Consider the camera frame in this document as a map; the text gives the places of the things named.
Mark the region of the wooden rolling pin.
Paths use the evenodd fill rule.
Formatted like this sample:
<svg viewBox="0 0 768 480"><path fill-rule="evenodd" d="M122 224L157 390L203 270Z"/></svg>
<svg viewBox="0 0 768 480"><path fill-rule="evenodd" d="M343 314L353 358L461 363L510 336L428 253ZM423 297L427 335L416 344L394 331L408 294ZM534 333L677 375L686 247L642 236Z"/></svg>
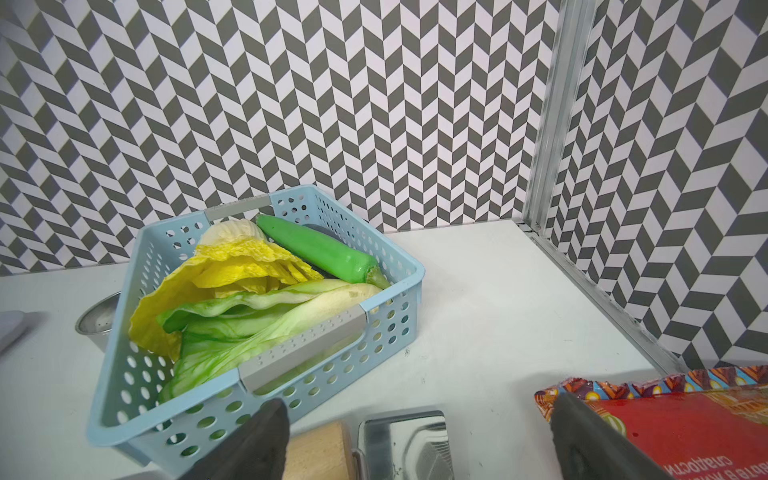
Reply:
<svg viewBox="0 0 768 480"><path fill-rule="evenodd" d="M357 478L350 435L343 422L327 423L289 440L283 480Z"/></svg>

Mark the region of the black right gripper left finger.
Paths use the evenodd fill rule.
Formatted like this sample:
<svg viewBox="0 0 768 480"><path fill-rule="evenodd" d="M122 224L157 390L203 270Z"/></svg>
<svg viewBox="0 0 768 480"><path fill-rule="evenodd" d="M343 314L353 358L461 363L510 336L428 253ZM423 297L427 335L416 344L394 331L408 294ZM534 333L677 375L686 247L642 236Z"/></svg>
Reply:
<svg viewBox="0 0 768 480"><path fill-rule="evenodd" d="M181 479L277 479L283 477L290 439L288 409L272 399Z"/></svg>

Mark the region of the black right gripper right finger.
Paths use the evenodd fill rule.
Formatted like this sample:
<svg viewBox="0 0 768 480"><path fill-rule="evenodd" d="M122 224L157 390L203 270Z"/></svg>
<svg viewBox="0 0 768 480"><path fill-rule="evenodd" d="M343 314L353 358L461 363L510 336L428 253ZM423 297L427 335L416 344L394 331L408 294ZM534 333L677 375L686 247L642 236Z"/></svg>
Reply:
<svg viewBox="0 0 768 480"><path fill-rule="evenodd" d="M672 478L586 403L568 392L555 400L550 427L565 479Z"/></svg>

